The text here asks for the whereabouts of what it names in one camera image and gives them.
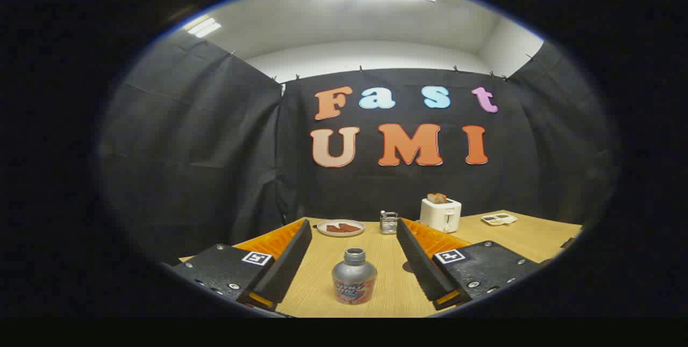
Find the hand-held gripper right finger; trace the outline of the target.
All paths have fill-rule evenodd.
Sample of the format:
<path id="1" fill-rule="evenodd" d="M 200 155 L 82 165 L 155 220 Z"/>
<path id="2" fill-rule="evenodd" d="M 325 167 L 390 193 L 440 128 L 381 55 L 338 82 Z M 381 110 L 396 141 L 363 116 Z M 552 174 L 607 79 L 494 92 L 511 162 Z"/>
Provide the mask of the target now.
<path id="1" fill-rule="evenodd" d="M 397 219 L 396 237 L 436 310 L 489 297 L 541 268 L 494 240 L 470 244 L 406 218 Z"/>

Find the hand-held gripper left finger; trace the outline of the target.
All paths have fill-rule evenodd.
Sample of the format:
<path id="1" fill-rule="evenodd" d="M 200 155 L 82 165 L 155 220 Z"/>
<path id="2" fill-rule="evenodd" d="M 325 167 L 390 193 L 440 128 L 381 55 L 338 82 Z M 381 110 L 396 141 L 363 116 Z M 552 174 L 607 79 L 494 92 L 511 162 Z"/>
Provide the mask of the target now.
<path id="1" fill-rule="evenodd" d="M 214 244 L 171 270 L 221 300 L 274 312 L 311 240 L 311 224 L 302 218 L 240 244 Z"/>

